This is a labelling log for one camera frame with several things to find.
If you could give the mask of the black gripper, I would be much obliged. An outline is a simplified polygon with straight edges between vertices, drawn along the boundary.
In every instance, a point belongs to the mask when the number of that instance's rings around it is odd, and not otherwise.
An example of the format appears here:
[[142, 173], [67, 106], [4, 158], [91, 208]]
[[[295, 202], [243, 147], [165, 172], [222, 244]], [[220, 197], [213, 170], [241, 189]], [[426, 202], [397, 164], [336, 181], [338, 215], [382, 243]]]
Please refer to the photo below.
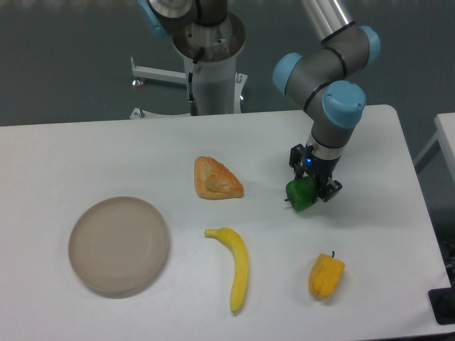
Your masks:
[[298, 144], [291, 148], [289, 166], [293, 169], [296, 179], [301, 179], [306, 173], [316, 185], [318, 198], [328, 202], [335, 197], [343, 188], [343, 185], [334, 180], [333, 171], [339, 158], [326, 160], [316, 156], [313, 146]]

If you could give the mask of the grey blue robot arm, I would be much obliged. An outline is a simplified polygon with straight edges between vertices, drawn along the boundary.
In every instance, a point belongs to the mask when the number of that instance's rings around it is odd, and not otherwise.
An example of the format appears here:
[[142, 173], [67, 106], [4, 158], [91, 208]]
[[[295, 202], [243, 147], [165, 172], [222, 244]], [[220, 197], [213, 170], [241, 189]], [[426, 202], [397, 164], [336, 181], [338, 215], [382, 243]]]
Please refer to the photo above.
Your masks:
[[[140, 1], [150, 31], [171, 37], [184, 60], [183, 83], [193, 116], [227, 114], [240, 104], [236, 59], [246, 30], [226, 1]], [[295, 179], [286, 188], [294, 206], [329, 201], [342, 188], [333, 178], [341, 152], [362, 117], [364, 91], [348, 76], [380, 54], [377, 33], [358, 26], [340, 1], [305, 1], [321, 50], [310, 58], [285, 55], [275, 66], [277, 89], [313, 122], [307, 142], [291, 149]]]

